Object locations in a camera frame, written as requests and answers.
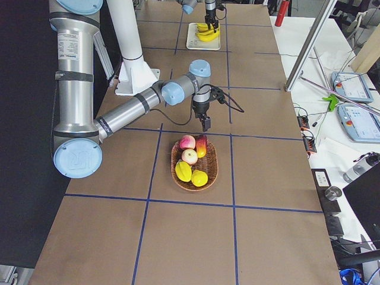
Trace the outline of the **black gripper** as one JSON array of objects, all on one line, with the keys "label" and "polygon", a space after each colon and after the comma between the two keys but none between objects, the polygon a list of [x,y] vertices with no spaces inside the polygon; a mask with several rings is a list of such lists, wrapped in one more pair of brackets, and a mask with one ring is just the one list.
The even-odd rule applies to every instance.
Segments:
[{"label": "black gripper", "polygon": [[202,119],[202,130],[208,131],[211,128],[211,118],[207,115],[209,110],[209,102],[192,102],[192,110],[194,111],[197,119]]},{"label": "black gripper", "polygon": [[205,27],[207,30],[210,29],[210,21],[213,22],[213,29],[216,33],[219,29],[219,21],[216,20],[216,3],[215,2],[206,2],[205,3]]}]

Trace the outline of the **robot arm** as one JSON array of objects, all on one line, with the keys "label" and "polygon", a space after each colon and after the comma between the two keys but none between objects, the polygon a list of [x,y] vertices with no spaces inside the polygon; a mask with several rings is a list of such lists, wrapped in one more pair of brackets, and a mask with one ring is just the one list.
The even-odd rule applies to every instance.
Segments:
[{"label": "robot arm", "polygon": [[[177,0],[182,7],[182,11],[186,14],[191,14],[196,5],[199,3],[197,0]],[[209,29],[213,29],[214,32],[219,28],[219,21],[216,17],[217,4],[216,1],[205,0],[205,23]]]},{"label": "robot arm", "polygon": [[59,122],[52,130],[52,160],[64,176],[92,175],[101,165],[101,145],[160,103],[171,106],[191,98],[202,127],[207,116],[210,64],[197,59],[175,80],[159,79],[144,60],[131,1],[107,1],[121,52],[113,69],[100,32],[102,1],[50,1],[49,21],[57,33]]}]

